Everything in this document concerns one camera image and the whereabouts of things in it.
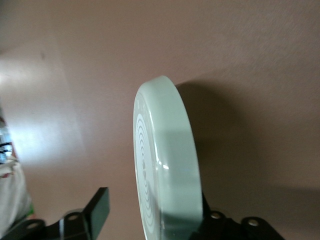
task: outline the black bracket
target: black bracket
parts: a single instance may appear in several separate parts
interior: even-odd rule
[[[109,190],[100,187],[81,212],[69,213],[50,226],[41,219],[23,221],[1,240],[95,240],[109,212]]]
[[[204,195],[202,199],[203,221],[189,240],[285,240],[260,217],[246,217],[236,223],[222,212],[211,211]]]

